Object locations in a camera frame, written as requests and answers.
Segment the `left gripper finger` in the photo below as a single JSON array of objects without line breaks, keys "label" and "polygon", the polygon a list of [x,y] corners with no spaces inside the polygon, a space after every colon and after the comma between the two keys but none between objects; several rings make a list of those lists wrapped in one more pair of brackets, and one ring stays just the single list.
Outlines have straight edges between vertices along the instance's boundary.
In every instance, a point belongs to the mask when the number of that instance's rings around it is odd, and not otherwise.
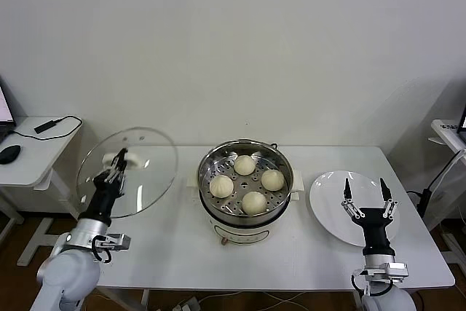
[{"label": "left gripper finger", "polygon": [[124,171],[127,167],[127,160],[125,159],[127,152],[127,148],[122,148],[114,158],[114,168],[116,169],[114,178],[118,181],[122,181]]},{"label": "left gripper finger", "polygon": [[119,180],[119,154],[118,153],[106,153],[103,155],[103,169],[106,176],[104,178],[105,183],[114,183]]}]

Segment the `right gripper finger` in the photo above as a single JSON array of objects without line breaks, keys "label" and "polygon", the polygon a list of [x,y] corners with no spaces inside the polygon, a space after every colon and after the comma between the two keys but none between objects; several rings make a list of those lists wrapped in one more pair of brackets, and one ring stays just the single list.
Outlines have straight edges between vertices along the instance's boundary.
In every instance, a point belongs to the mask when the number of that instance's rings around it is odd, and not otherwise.
[{"label": "right gripper finger", "polygon": [[345,212],[354,219],[361,219],[365,217],[365,214],[359,209],[358,206],[354,204],[352,199],[352,193],[350,188],[349,179],[345,179],[344,191],[343,191],[344,199],[341,202],[341,206],[345,210]]},{"label": "right gripper finger", "polygon": [[383,219],[393,219],[398,202],[392,198],[391,191],[383,178],[380,178],[380,186],[382,198],[384,200],[384,207],[382,208]]}]

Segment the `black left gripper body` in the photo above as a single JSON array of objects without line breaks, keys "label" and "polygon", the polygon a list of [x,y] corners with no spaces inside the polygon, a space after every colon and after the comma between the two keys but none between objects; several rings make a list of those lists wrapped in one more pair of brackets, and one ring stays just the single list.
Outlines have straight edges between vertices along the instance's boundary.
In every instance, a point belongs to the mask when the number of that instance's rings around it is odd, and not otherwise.
[{"label": "black left gripper body", "polygon": [[95,192],[87,209],[79,214],[79,220],[92,219],[102,223],[111,223],[111,211],[117,198],[122,196],[123,173],[117,171],[111,176],[105,170],[92,180]]}]

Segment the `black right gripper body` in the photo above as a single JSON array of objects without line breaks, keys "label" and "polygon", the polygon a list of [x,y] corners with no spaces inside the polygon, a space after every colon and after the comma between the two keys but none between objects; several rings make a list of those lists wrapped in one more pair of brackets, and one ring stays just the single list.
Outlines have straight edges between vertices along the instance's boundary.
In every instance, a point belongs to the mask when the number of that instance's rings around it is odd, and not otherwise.
[{"label": "black right gripper body", "polygon": [[364,216],[355,218],[355,224],[363,230],[365,247],[363,255],[389,255],[394,256],[395,251],[390,246],[387,238],[386,227],[391,224],[392,219],[383,217],[383,208],[361,208]]}]

